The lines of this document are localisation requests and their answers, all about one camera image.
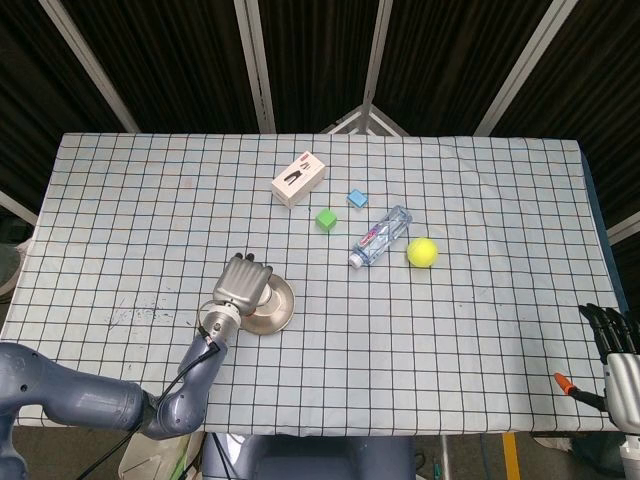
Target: metal bowl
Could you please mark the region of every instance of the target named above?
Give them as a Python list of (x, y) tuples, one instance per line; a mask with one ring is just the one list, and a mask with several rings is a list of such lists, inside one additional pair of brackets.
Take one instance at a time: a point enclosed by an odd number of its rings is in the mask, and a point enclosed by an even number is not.
[(242, 317), (241, 326), (256, 335), (271, 335), (287, 326), (295, 306), (295, 296), (291, 285), (278, 275), (271, 275), (268, 282), (271, 295), (263, 295), (268, 300), (246, 317)]

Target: small box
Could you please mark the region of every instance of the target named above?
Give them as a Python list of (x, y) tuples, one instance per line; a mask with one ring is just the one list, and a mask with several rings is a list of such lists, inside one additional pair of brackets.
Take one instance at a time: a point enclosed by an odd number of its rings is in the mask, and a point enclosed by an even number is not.
[(358, 189), (352, 190), (351, 193), (347, 195), (347, 200), (349, 200), (351, 205), (358, 208), (364, 207), (369, 201), (367, 196)]
[(338, 217), (328, 208), (325, 208), (318, 215), (316, 215), (316, 225), (318, 225), (325, 232), (328, 232), (338, 223)]
[(324, 179), (325, 165), (309, 152), (304, 152), (271, 182), (275, 197), (293, 208), (302, 197)]

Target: green cube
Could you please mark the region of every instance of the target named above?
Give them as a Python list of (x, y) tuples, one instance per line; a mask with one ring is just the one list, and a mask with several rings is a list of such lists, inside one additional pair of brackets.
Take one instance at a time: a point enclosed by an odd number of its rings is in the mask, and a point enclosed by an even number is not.
[(338, 217), (328, 208), (325, 208), (316, 216), (316, 225), (328, 232), (338, 222)]

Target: bottle label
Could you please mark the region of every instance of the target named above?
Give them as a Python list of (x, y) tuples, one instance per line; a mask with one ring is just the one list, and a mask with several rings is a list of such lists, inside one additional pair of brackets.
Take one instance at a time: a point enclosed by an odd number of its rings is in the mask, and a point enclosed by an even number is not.
[(360, 239), (360, 241), (358, 242), (358, 245), (360, 246), (360, 248), (364, 248), (367, 245), (369, 245), (369, 243), (371, 242), (371, 240), (373, 240), (373, 238), (378, 234), (378, 226), (376, 225), (375, 227), (373, 227), (371, 230), (369, 230), (369, 233), (367, 233), (364, 237), (362, 237)]

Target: robot finger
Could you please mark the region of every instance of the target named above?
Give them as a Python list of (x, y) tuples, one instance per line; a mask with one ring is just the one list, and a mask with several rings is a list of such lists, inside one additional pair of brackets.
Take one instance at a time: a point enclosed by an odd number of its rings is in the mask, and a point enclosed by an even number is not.
[(640, 352), (640, 319), (631, 312), (627, 312), (623, 317), (631, 330), (631, 338), (636, 346), (636, 351)]
[(631, 326), (627, 319), (616, 312), (613, 308), (607, 308), (605, 310), (606, 315), (616, 325), (618, 332), (620, 333), (620, 339), (622, 347), (625, 353), (637, 353), (636, 345), (633, 341)]
[(578, 310), (589, 321), (589, 325), (593, 330), (593, 339), (596, 342), (596, 347), (598, 347), (598, 353), (600, 353), (600, 361), (606, 364), (607, 355), (611, 353), (611, 344), (604, 333), (604, 326), (600, 323), (594, 310), (589, 306), (579, 305)]
[(611, 345), (612, 352), (624, 353), (625, 350), (622, 347), (620, 332), (618, 331), (618, 328), (614, 319), (607, 316), (605, 311), (602, 308), (598, 307), (597, 305), (587, 304), (587, 307), (591, 307), (595, 316), (599, 319), (600, 324), (604, 326), (604, 331), (609, 339), (609, 344)]

